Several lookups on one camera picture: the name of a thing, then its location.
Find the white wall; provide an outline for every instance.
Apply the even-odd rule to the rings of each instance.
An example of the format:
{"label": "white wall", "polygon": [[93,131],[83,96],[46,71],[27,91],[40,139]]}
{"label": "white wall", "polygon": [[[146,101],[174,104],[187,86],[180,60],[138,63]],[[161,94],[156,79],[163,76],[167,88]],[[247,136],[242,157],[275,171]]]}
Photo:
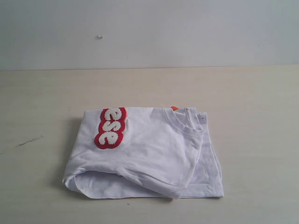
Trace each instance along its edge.
{"label": "white wall", "polygon": [[0,70],[299,63],[298,0],[1,0],[0,21]]}

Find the orange tag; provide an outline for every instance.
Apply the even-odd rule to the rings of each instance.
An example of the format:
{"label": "orange tag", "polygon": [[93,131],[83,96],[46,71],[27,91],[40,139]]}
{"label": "orange tag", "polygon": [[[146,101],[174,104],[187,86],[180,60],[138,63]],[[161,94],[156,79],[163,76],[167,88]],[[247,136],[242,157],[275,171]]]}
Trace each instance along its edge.
{"label": "orange tag", "polygon": [[173,109],[173,111],[178,110],[178,108],[176,106],[172,106],[171,108]]}

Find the embroidered logo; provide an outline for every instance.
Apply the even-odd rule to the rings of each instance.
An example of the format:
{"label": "embroidered logo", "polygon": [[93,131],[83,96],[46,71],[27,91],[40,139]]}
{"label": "embroidered logo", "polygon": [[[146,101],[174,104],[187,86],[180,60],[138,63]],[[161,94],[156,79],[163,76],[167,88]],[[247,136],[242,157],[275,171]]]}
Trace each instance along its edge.
{"label": "embroidered logo", "polygon": [[94,138],[100,149],[118,147],[123,139],[127,111],[124,107],[104,109],[101,113],[99,133]]}

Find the white table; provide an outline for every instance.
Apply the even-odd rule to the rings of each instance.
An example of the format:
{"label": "white table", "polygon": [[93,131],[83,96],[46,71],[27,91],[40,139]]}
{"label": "white table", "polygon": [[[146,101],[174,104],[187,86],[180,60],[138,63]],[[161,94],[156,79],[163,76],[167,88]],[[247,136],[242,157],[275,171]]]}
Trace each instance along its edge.
{"label": "white table", "polygon": [[[91,200],[62,185],[84,110],[172,105],[208,112],[224,198]],[[297,224],[298,159],[299,65],[0,73],[2,224]]]}

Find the red logo patch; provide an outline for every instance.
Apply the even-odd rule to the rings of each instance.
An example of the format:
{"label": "red logo patch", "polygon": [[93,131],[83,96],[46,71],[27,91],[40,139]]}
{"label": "red logo patch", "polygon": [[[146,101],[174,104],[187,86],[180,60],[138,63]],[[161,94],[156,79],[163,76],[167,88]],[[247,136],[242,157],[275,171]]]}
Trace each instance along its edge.
{"label": "red logo patch", "polygon": [[126,116],[124,107],[104,109],[101,113],[99,133],[94,138],[95,145],[100,149],[118,147],[123,139]]}

